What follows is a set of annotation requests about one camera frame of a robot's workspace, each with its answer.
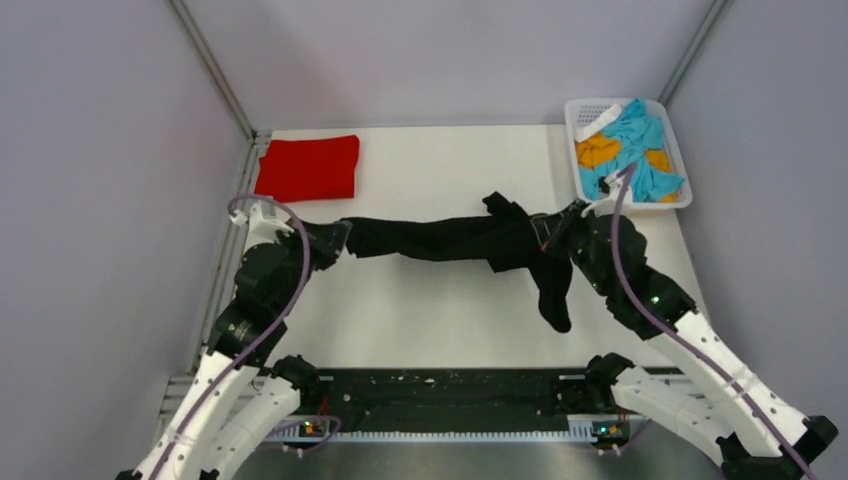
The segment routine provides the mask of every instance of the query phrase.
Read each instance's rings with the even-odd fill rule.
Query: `plastic basket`
[[[580,183],[580,171],[577,165],[577,149],[574,146],[574,127],[582,127],[592,123],[593,120],[603,113],[613,104],[619,104],[623,107],[627,106],[632,98],[581,98],[571,100],[565,104],[565,129],[568,137],[568,153],[571,162],[571,168],[574,172],[574,184],[577,187],[577,196],[582,200],[590,202],[583,192],[583,185]],[[668,119],[668,113],[665,111],[659,102],[654,100],[645,100],[645,105],[649,115],[654,115],[662,120],[663,133],[665,141],[663,149],[668,156],[671,167],[674,173],[684,178],[683,185],[677,190],[676,197],[673,202],[658,203],[658,202],[634,202],[628,206],[628,210],[669,210],[672,208],[683,208],[692,203],[692,188],[689,186],[689,177],[686,176],[686,168],[683,166],[683,157],[680,155],[680,148],[677,146],[677,139],[674,137],[674,130],[671,128],[671,121]]]

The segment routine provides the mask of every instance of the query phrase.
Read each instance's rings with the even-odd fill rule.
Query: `black cloth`
[[[486,260],[495,273],[527,268],[539,288],[539,312],[558,332],[571,329],[565,295],[571,285],[568,259],[541,251],[530,217],[495,192],[483,199],[489,216],[437,222],[344,218],[353,224],[348,251],[358,258],[398,253],[431,262]]]

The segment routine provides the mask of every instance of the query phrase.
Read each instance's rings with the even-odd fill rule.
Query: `blue cloth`
[[[594,169],[580,167],[580,183],[583,193],[590,200],[600,198],[598,181],[607,175],[636,163],[633,173],[633,201],[656,202],[669,193],[677,191],[683,177],[676,173],[657,170],[645,158],[645,150],[663,148],[663,126],[659,117],[648,115],[645,101],[637,98],[630,102],[621,115],[601,130],[607,138],[621,142],[621,150],[609,162]]]

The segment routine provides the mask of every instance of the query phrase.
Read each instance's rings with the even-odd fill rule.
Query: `folded red cloth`
[[[356,135],[321,140],[274,140],[259,159],[253,190],[278,202],[353,198],[359,161]]]

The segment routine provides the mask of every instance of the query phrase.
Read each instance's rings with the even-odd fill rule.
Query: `yellow cloth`
[[[672,172],[671,162],[668,161],[668,156],[662,150],[645,150],[645,158],[648,159],[648,163],[661,172],[670,173]],[[660,203],[669,203],[674,201],[675,195],[673,193],[669,193],[663,198],[659,199]]]
[[[577,144],[577,163],[584,168],[595,168],[615,158],[619,150],[621,142],[599,132]]]

